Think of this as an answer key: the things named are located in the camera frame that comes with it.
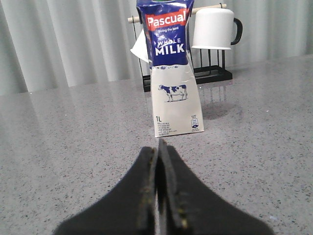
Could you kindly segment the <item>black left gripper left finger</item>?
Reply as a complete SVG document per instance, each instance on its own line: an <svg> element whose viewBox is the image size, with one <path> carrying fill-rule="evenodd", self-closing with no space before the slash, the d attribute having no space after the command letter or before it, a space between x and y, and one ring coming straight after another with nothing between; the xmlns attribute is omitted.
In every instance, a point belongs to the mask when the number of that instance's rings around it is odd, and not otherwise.
<svg viewBox="0 0 313 235"><path fill-rule="evenodd" d="M56 235L153 235L157 151L143 147L119 183L98 202L64 221Z"/></svg>

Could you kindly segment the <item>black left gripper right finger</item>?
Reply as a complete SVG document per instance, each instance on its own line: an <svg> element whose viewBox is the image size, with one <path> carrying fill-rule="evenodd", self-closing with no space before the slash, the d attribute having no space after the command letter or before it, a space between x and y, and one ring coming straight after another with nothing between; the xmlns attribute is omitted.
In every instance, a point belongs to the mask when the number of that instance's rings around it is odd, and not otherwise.
<svg viewBox="0 0 313 235"><path fill-rule="evenodd" d="M158 210L163 235L271 235L272 228L208 188L165 140L158 146Z"/></svg>

